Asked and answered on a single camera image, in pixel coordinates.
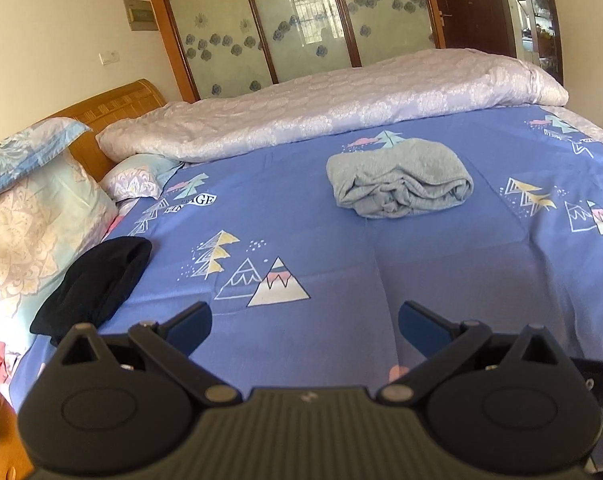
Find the black garment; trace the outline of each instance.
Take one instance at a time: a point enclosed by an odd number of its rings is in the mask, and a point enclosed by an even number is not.
[[[130,296],[148,265],[151,249],[146,238],[122,236],[86,251],[39,309],[31,333],[49,335],[57,346],[76,323],[101,326]]]

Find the light switch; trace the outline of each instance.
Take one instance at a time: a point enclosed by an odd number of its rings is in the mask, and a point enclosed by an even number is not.
[[[117,50],[107,50],[99,53],[99,60],[102,65],[117,63],[119,61],[119,52]]]

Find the gray garment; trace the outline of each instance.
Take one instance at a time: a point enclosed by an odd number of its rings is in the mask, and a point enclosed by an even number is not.
[[[399,218],[462,204],[473,181],[440,142],[407,139],[392,148],[340,153],[326,163],[335,200],[366,218]]]

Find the sliding wardrobe door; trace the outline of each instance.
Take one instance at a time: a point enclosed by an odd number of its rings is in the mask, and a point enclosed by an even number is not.
[[[233,97],[273,83],[248,0],[168,0],[201,98]]]
[[[280,82],[351,66],[336,0],[255,0]]]
[[[361,65],[435,47],[428,0],[346,1]]]

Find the wooden headboard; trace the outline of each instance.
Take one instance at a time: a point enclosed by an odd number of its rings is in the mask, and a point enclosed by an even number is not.
[[[99,182],[115,163],[99,149],[95,135],[115,121],[140,117],[165,104],[166,100],[152,83],[139,79],[64,108],[51,117],[70,117],[91,127],[91,131],[70,145],[70,152]]]

